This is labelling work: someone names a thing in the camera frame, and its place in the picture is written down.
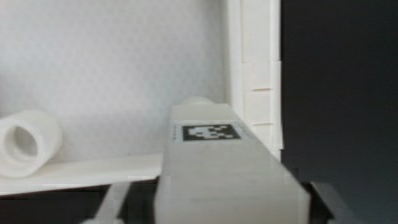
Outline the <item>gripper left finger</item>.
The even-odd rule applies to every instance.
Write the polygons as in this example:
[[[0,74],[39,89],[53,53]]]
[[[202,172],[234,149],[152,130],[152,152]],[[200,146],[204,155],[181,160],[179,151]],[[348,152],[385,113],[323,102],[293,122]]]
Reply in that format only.
[[[94,216],[81,224],[154,224],[156,185],[156,179],[111,184]]]

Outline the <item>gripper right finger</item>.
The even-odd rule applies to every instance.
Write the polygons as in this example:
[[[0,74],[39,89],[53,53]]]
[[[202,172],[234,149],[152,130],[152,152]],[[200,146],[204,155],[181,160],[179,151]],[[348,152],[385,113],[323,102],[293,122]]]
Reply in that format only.
[[[325,182],[307,182],[303,187],[310,194],[309,224],[358,224],[332,185]]]

